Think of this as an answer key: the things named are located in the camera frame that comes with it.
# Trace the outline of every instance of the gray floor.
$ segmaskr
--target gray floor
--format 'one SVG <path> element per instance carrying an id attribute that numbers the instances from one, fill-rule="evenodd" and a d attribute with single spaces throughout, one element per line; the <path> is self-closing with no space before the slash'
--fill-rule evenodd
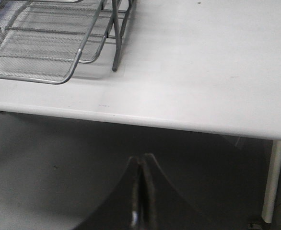
<path id="1" fill-rule="evenodd" d="M 264 151 L 256 139 L 239 150 L 218 135 L 3 113 L 0 230 L 73 228 L 111 193 L 128 157 L 146 152 L 217 230 L 244 230 L 261 213 Z"/>

